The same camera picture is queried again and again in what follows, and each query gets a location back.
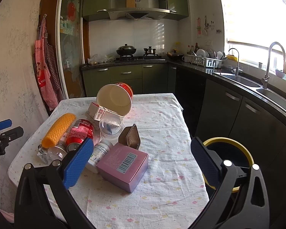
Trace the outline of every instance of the white pill bottle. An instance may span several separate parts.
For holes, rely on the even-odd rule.
[[[108,140],[101,140],[93,147],[93,153],[86,164],[86,168],[93,173],[98,173],[97,163],[113,148],[113,144]]]

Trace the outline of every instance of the blue gripper pad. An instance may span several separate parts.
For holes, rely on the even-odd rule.
[[[8,127],[11,127],[11,125],[12,125],[12,122],[10,119],[5,120],[5,121],[0,121],[0,131]]]
[[[191,152],[209,185],[219,187],[221,170],[210,156],[211,154],[214,158],[219,159],[217,153],[208,150],[197,138],[193,138],[191,141]]]
[[[93,140],[86,138],[64,170],[63,184],[66,189],[74,186],[93,153]]]

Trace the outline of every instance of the window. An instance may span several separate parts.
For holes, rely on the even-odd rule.
[[[225,37],[238,49],[240,60],[267,65],[268,47],[274,41],[286,52],[286,0],[222,0]],[[281,52],[276,45],[274,49]],[[283,69],[283,57],[272,52],[270,70]]]

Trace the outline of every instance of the tablecloth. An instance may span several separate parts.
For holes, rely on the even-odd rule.
[[[50,126],[65,113],[89,119],[86,111],[95,100],[76,98],[59,103],[11,163],[8,176],[16,186],[26,163],[45,165],[36,155],[37,146]],[[129,194],[85,168],[76,185],[69,189],[75,201],[96,228],[188,228],[209,198],[190,151],[190,134],[176,97],[134,95],[123,123],[137,125],[140,150],[149,155],[149,167],[140,183]],[[45,188],[55,214],[64,220],[50,187]]]

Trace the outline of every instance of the plastic bag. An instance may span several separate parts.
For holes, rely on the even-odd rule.
[[[116,57],[114,54],[108,54],[108,55],[94,54],[90,59],[88,59],[88,63],[90,65],[94,65],[97,63],[104,63],[104,62],[115,61],[115,60],[116,60]]]

